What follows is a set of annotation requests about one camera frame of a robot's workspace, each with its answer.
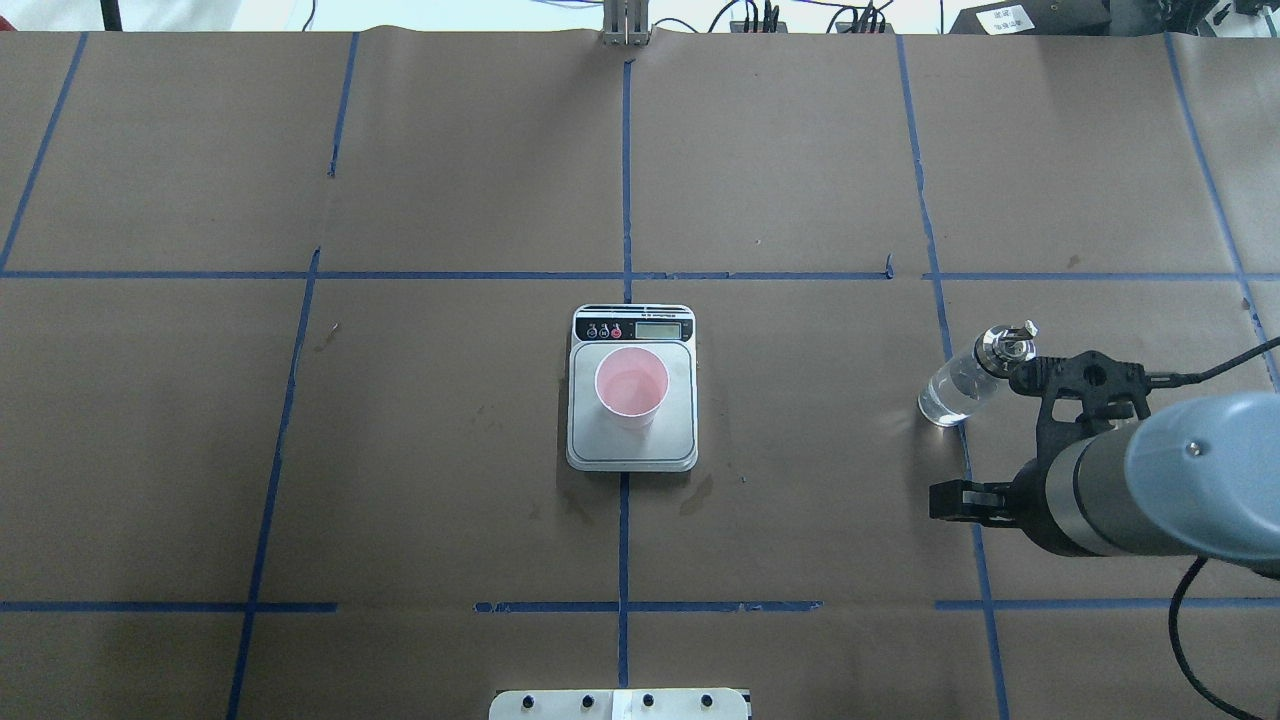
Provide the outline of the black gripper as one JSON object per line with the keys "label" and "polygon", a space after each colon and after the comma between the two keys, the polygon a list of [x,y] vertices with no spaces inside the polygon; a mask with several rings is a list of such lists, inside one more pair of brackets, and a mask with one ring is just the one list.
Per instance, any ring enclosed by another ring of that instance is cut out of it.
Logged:
{"label": "black gripper", "polygon": [[1039,461],[1023,465],[1010,483],[946,480],[929,487],[929,518],[977,525],[1011,525],[1038,546],[1059,546],[1060,528],[1044,493]]}

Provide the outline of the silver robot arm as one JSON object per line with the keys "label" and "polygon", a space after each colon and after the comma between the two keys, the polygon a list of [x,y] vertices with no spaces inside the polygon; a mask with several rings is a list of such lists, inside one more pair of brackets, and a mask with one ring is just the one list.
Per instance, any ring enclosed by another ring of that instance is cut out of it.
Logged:
{"label": "silver robot arm", "polygon": [[1276,579],[1277,430],[1274,393],[1190,398],[1055,441],[1010,482],[933,484],[929,515],[1019,530],[1064,557],[1212,559]]}

